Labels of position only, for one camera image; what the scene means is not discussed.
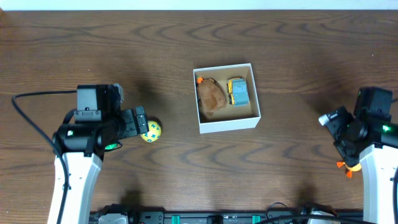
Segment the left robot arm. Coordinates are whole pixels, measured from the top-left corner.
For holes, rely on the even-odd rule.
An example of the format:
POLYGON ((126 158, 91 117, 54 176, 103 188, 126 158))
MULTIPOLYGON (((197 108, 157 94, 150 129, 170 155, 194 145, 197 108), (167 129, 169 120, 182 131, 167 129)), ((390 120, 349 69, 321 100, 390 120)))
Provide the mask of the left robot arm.
POLYGON ((52 138, 56 158, 49 223, 88 223, 106 148, 149 130, 143 106, 121 109, 120 85, 80 85, 76 93, 77 108, 52 138))

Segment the brown plush toy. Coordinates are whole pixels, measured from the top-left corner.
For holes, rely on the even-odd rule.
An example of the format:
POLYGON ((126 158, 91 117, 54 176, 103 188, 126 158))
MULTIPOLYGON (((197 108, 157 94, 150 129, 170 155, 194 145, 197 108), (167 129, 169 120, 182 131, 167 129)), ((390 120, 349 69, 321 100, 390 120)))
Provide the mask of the brown plush toy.
POLYGON ((212 116, 227 105, 226 95, 212 78, 203 79, 197 85, 197 93, 198 105, 206 116, 212 116))

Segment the yellow grey toy truck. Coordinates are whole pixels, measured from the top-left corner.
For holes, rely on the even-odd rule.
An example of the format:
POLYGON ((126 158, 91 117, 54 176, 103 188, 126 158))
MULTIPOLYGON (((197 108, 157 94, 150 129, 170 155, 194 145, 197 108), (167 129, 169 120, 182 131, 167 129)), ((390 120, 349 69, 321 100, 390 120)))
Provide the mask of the yellow grey toy truck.
POLYGON ((247 83, 243 78, 231 78, 227 81, 229 103, 233 106, 244 106, 249 103, 247 83))

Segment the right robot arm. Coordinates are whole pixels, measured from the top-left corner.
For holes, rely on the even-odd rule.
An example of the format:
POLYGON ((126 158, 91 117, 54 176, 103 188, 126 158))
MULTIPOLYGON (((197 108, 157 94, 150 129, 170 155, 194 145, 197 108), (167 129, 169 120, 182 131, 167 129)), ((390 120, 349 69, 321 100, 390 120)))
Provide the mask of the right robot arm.
POLYGON ((362 87, 353 113, 342 106, 319 117, 342 160, 337 164, 363 174, 363 219, 397 223, 397 125, 390 109, 393 93, 375 86, 362 87))

